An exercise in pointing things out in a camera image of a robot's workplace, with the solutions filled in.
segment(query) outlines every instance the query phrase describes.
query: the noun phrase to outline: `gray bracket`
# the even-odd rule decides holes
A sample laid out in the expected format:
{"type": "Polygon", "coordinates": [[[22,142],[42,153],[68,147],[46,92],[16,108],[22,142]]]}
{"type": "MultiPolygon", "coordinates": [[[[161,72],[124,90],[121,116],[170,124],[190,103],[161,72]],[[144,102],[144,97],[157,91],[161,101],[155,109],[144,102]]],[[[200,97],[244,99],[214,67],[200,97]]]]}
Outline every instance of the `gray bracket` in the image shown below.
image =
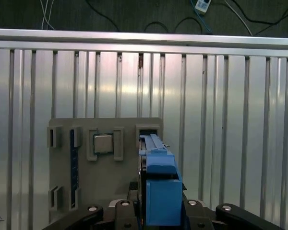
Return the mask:
{"type": "Polygon", "coordinates": [[[115,161],[124,160],[124,127],[114,127],[113,152],[115,161]]]}
{"type": "Polygon", "coordinates": [[[62,145],[62,127],[47,127],[47,147],[59,148],[62,145]]]}
{"type": "Polygon", "coordinates": [[[63,187],[54,187],[48,191],[48,208],[49,211],[58,211],[62,206],[63,187]]]}
{"type": "Polygon", "coordinates": [[[75,126],[72,127],[73,129],[73,144],[75,147],[80,147],[82,145],[82,127],[81,126],[75,126]]]}
{"type": "Polygon", "coordinates": [[[89,128],[86,134],[86,158],[88,161],[96,161],[97,155],[94,154],[94,134],[96,134],[98,129],[96,127],[89,128]]]}
{"type": "Polygon", "coordinates": [[[74,207],[72,207],[71,197],[72,197],[72,192],[70,190],[69,191],[69,210],[70,211],[77,210],[78,207],[81,205],[81,189],[77,188],[75,191],[75,205],[74,205],[74,207]]]}

